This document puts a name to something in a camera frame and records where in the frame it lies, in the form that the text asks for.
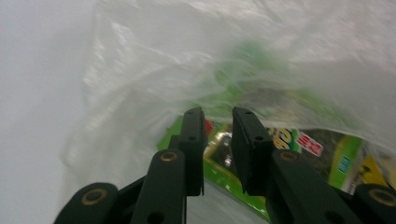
brass screw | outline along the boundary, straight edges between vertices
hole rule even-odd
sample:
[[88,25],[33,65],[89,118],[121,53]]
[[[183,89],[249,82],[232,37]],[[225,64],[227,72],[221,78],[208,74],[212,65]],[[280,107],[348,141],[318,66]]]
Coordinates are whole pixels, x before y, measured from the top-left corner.
[[91,189],[82,196],[81,202],[85,205],[93,205],[104,200],[106,196],[107,190],[105,189]]
[[369,195],[379,203],[389,207],[396,206],[396,196],[383,189],[370,189]]
[[177,154],[175,152],[164,152],[161,155],[162,161],[175,161],[177,159]]
[[297,161],[298,160],[298,155],[296,155],[295,153],[292,152],[282,152],[280,153],[280,159],[284,160],[284,161]]

plastic bag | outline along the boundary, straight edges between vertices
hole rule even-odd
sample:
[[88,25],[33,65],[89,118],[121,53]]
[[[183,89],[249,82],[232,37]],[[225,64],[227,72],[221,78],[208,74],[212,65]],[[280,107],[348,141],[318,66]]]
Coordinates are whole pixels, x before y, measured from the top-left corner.
[[[230,122],[238,105],[267,127],[356,135],[394,156],[395,11],[388,1],[99,1],[84,77],[90,113],[63,154],[65,198],[144,175],[166,127],[197,105],[216,121]],[[255,222],[206,200],[189,208],[190,222],[219,223],[213,211]]]

black plastic part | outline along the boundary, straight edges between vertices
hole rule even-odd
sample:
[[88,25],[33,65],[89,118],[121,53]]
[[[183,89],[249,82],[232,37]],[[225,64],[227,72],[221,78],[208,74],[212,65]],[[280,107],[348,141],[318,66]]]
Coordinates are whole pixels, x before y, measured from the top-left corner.
[[348,194],[348,193],[346,193],[346,192],[343,192],[342,190],[337,189],[337,188],[335,188],[335,187],[332,187],[332,189],[338,194],[338,196],[344,201],[344,203],[346,203],[346,205],[348,205],[349,208],[350,208],[353,212],[355,212],[355,214],[361,219],[361,221],[362,221],[363,223],[366,223],[366,222],[364,221],[364,219],[361,218],[361,216],[359,215],[359,213],[357,213],[357,211],[356,211],[356,209],[355,209],[355,206],[353,205],[353,202],[352,202],[352,195],[350,195],[350,194]]
[[292,213],[293,223],[362,223],[303,155],[276,150],[271,172]]
[[114,221],[119,192],[114,185],[94,183],[79,190],[55,220],[55,224],[105,224]]
[[197,107],[184,113],[178,149],[186,157],[186,193],[198,196],[204,193],[204,150],[207,146],[205,115]]
[[179,150],[157,152],[140,191],[131,224],[186,221],[185,157]]
[[273,140],[256,115],[244,108],[233,109],[232,152],[243,191],[266,196],[271,186],[269,162]]
[[272,224],[293,223],[293,216],[278,189],[273,190],[271,197],[265,198],[265,207]]
[[115,223],[127,224],[131,221],[137,198],[139,197],[144,181],[145,177],[141,177],[134,183],[119,191],[119,199],[117,202],[117,222]]
[[396,191],[379,185],[359,185],[352,197],[356,214],[365,223],[396,223]]

white surface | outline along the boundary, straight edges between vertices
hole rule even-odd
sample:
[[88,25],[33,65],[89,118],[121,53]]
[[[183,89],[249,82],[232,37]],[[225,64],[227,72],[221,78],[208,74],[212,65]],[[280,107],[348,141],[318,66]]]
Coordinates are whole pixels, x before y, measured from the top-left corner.
[[52,223],[94,0],[0,1],[0,223]]

green package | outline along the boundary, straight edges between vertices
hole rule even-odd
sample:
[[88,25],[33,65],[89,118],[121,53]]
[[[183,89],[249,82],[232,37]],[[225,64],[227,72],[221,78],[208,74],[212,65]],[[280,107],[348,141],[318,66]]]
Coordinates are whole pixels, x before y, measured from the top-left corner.
[[[179,134],[181,122],[182,117],[167,130],[158,149],[167,148],[171,136]],[[242,192],[231,152],[232,124],[207,120],[205,126],[209,136],[204,153],[205,178],[269,220],[265,198],[248,196]],[[269,128],[267,131],[277,148],[302,153],[331,186],[350,192],[354,185],[353,176],[359,171],[366,154],[364,141],[360,138],[326,130]]]

